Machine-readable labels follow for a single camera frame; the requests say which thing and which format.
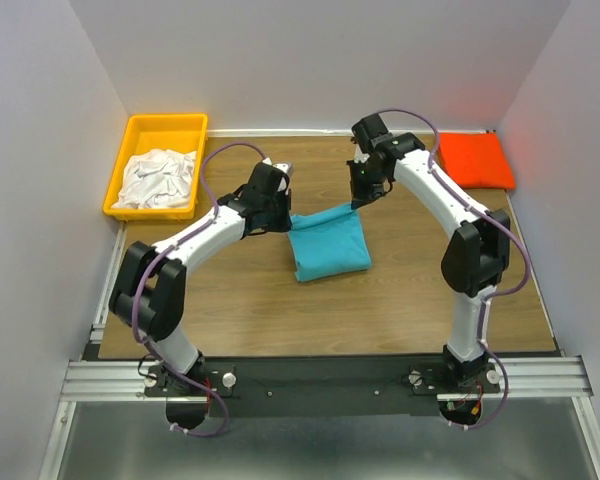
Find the yellow plastic basket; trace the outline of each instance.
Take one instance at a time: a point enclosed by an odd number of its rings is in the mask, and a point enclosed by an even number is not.
[[[122,138],[102,211],[118,220],[187,220],[193,218],[200,166],[207,139],[207,116],[203,113],[132,115]],[[131,209],[111,208],[118,201],[124,168],[132,155],[142,155],[152,148],[171,149],[180,153],[196,153],[191,184],[191,201],[183,208]]]

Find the wooden table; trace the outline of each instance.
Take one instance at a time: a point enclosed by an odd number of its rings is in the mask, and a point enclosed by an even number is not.
[[[207,152],[235,139],[211,138]],[[431,138],[423,137],[425,142]],[[311,214],[348,202],[345,137],[251,139],[274,162],[293,162],[292,212]],[[244,147],[212,160],[215,194],[245,183],[258,156]],[[502,190],[473,190],[491,209],[509,210]],[[199,194],[196,219],[211,206]],[[200,267],[187,284],[184,329],[207,356],[440,352],[451,331],[452,298],[440,273],[447,238],[435,218],[405,188],[360,210],[373,267],[299,284],[284,234],[246,238]],[[151,244],[189,222],[130,223],[126,244]],[[523,263],[512,246],[500,288],[516,284]],[[496,351],[548,351],[555,344],[536,286],[494,301],[489,342]],[[139,358],[131,330],[109,315],[101,358]]]

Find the blue towel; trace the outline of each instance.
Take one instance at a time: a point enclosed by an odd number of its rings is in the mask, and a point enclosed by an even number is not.
[[[289,241],[299,282],[371,267],[360,216],[350,204],[306,217],[293,215],[291,223]]]

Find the red cloth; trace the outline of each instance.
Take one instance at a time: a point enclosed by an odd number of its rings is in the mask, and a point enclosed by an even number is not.
[[[441,133],[440,159],[445,172],[463,188],[516,187],[495,133]]]

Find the crumpled white fabric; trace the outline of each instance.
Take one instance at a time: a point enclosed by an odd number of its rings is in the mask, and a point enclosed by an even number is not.
[[[113,208],[181,208],[189,205],[196,152],[154,148],[133,155]]]

